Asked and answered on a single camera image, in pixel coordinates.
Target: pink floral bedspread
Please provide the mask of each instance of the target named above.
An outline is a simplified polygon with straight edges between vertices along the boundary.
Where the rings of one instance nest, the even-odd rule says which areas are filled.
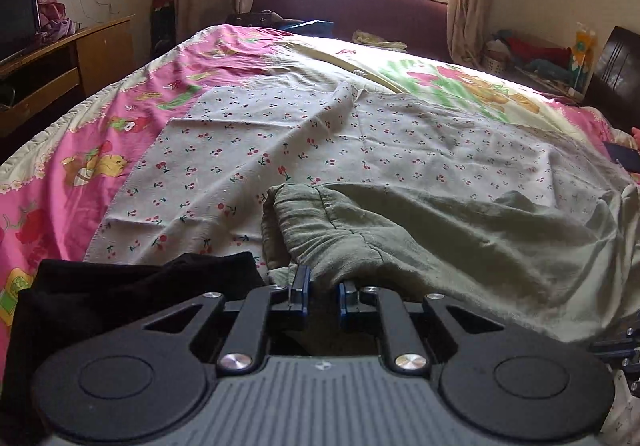
[[[184,117],[215,86],[334,90],[344,81],[374,92],[411,93],[497,121],[571,133],[601,152],[601,142],[616,137],[592,111],[522,88],[514,92],[514,84],[478,71],[338,40],[209,28],[111,86],[108,94],[87,100],[82,112],[61,118],[57,131],[39,134],[2,165],[0,372],[18,291],[31,285],[42,259],[83,260],[129,173],[154,166],[143,156],[170,118]]]

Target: television screen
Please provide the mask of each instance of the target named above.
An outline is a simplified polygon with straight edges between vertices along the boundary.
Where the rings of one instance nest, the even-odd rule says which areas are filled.
[[[39,30],[37,0],[0,0],[0,62],[32,46]]]

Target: red garment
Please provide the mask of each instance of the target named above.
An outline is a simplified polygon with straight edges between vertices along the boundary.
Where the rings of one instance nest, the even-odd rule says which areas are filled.
[[[38,0],[40,27],[44,28],[51,20],[66,19],[65,5],[57,0]]]
[[[559,65],[563,69],[569,68],[569,60],[571,58],[570,48],[537,48],[515,36],[506,38],[505,42],[509,44],[511,53],[520,58],[524,64],[528,64],[531,60],[541,58]]]

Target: wooden cabinet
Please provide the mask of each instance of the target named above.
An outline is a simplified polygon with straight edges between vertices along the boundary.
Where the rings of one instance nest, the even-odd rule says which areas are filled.
[[[0,111],[0,147],[17,150],[68,109],[131,73],[130,20],[81,30],[0,66],[0,82],[15,90],[14,105]]]

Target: black cloth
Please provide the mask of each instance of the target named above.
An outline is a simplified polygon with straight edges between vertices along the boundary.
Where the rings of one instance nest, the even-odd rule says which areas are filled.
[[[249,252],[185,253],[164,266],[42,261],[31,288],[18,295],[0,396],[0,438],[22,445],[44,437],[31,405],[31,376],[57,350],[207,291],[235,300],[263,285]]]

